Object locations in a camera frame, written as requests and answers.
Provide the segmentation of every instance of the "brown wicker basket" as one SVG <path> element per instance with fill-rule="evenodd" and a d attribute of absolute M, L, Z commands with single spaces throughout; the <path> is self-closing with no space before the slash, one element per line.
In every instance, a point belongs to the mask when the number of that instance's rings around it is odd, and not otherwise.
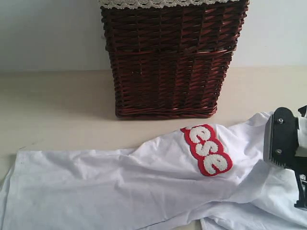
<path fill-rule="evenodd" d="M 210 117 L 246 17 L 248 0 L 102 10 L 123 118 Z"/>

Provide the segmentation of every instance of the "red patch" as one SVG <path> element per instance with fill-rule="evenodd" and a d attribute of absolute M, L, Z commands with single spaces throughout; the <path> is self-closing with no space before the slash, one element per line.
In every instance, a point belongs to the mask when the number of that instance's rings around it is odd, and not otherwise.
<path fill-rule="evenodd" d="M 207 140 L 203 140 L 201 138 L 201 135 L 197 135 L 198 143 L 194 143 L 191 140 L 190 133 L 196 127 L 204 127 L 207 130 L 209 130 L 210 138 L 208 138 Z M 184 133 L 184 138 L 186 142 L 188 143 L 188 145 L 190 146 L 190 151 L 193 157 L 197 159 L 198 168 L 204 176 L 215 176 L 220 173 L 225 173 L 232 168 L 233 166 L 232 160 L 229 157 L 229 155 L 224 152 L 224 147 L 222 143 L 220 142 L 220 140 L 216 138 L 215 130 L 211 126 L 201 125 L 201 126 L 195 126 L 192 129 L 182 128 L 181 131 Z M 203 146 L 207 141 L 212 141 L 217 145 L 218 147 L 217 152 L 212 152 L 212 149 L 210 148 L 206 156 L 199 155 L 196 150 L 196 145 L 201 144 L 201 146 Z M 211 162 L 207 162 L 205 165 L 206 157 L 209 155 L 214 155 L 214 154 L 220 155 L 223 158 L 223 160 L 222 161 L 216 160 L 216 163 L 218 164 L 218 166 Z"/>

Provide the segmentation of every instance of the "wicker basket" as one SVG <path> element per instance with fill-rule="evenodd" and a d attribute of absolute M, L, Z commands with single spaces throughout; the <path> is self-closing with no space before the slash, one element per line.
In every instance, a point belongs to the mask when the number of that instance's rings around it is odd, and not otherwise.
<path fill-rule="evenodd" d="M 123 118 L 210 117 L 248 0 L 137 9 L 101 7 Z"/>

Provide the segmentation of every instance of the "screw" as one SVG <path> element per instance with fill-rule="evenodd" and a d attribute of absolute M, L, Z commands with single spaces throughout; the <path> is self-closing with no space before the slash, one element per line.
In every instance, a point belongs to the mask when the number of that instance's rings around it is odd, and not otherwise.
<path fill-rule="evenodd" d="M 283 151 L 281 149 L 277 149 L 275 152 L 277 155 L 281 155 Z"/>
<path fill-rule="evenodd" d="M 282 119 L 282 118 L 278 118 L 278 119 L 277 119 L 277 122 L 278 122 L 279 124 L 282 124 L 282 123 L 283 123 L 283 119 Z"/>

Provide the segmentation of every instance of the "white wall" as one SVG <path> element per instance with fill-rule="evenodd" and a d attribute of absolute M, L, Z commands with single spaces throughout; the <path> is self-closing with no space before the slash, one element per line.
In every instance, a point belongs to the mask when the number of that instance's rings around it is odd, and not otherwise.
<path fill-rule="evenodd" d="M 232 66 L 307 65 L 307 0 L 250 1 Z M 108 69 L 102 33 L 96 0 L 0 0 L 0 70 Z"/>

